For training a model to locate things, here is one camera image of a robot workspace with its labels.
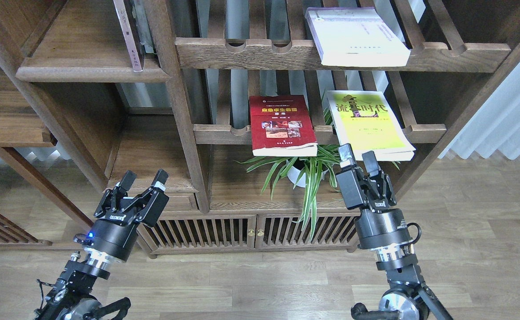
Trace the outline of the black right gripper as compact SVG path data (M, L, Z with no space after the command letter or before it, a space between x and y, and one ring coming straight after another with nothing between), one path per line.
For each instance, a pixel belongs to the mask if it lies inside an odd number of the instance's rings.
M336 174L347 209L359 208L355 227L361 249L412 243L404 215L398 208L390 177L381 170L374 151L362 154L367 175L357 166L351 144L338 148L341 171Z

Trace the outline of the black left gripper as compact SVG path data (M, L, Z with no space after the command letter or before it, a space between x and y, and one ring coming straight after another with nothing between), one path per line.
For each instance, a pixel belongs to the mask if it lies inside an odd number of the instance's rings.
M127 170L112 190L106 190L98 205L93 227L87 234L76 234L74 241L86 251L109 257L109 260L127 261L138 237L136 229L140 223L154 227L169 198L164 194L168 173L159 169L152 184L142 194L130 198L130 190L136 173Z

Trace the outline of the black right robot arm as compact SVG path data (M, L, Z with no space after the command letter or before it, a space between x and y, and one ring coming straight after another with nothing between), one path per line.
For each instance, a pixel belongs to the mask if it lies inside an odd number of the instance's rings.
M408 223L397 201L389 176L384 173L375 153L362 157L368 174L357 166L350 144L339 148L341 172L336 174L345 206L359 208L361 215L354 221L360 239L359 248L375 251L376 267L385 271L390 285L379 302L379 310L369 311L362 303L351 308L356 320L426 320L432 313L439 320L452 316L426 285Z

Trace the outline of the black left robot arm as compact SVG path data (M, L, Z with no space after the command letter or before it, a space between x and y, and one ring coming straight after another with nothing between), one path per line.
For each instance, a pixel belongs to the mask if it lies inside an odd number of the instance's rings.
M102 195L96 221L87 234L77 234L74 241L83 245L87 257L79 261L76 251L66 263L51 291L43 296L35 310L37 320L100 320L115 312L123 319L131 306L128 298L102 306L91 295L97 278L108 279L113 263L125 263L138 237L140 223L154 227L169 198L165 194L168 173L158 170L152 184L142 194L129 197L136 174L127 171L114 188Z

